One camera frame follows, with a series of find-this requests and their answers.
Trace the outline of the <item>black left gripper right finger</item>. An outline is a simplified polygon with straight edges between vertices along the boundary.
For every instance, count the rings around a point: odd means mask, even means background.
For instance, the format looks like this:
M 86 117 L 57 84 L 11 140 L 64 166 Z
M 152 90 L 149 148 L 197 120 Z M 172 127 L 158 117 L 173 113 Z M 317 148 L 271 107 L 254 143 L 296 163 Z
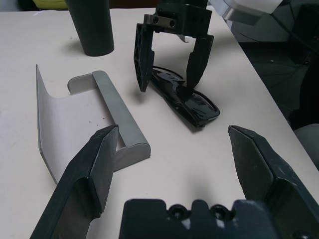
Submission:
M 231 125 L 228 133 L 246 199 L 266 204 L 284 239 L 317 239 L 319 206 L 292 167 L 256 132 Z

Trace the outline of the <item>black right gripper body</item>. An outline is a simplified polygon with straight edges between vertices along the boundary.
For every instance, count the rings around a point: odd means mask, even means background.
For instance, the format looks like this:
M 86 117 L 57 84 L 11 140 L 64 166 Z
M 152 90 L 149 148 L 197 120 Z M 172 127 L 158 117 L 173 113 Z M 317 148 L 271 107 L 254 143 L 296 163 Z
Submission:
M 206 38 L 212 11 L 206 0 L 161 0 L 154 14 L 144 16 L 146 28 L 193 38 Z

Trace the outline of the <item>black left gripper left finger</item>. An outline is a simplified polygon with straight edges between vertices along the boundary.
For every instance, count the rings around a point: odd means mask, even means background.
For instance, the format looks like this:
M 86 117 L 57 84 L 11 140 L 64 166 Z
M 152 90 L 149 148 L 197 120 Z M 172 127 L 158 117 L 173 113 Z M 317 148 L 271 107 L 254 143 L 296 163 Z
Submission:
M 106 206 L 118 134 L 116 124 L 96 131 L 69 162 L 31 238 L 86 238 Z

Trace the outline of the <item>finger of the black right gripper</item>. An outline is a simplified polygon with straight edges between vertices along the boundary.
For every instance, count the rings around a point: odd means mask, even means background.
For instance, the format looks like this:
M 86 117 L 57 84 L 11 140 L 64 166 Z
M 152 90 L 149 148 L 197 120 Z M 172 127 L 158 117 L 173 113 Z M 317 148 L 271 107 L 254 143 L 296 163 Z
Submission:
M 186 67 L 186 88 L 192 92 L 199 83 L 208 64 L 214 36 L 197 38 Z
M 153 73 L 155 53 L 152 51 L 152 30 L 145 24 L 137 24 L 134 46 L 134 66 L 141 92 L 145 92 Z

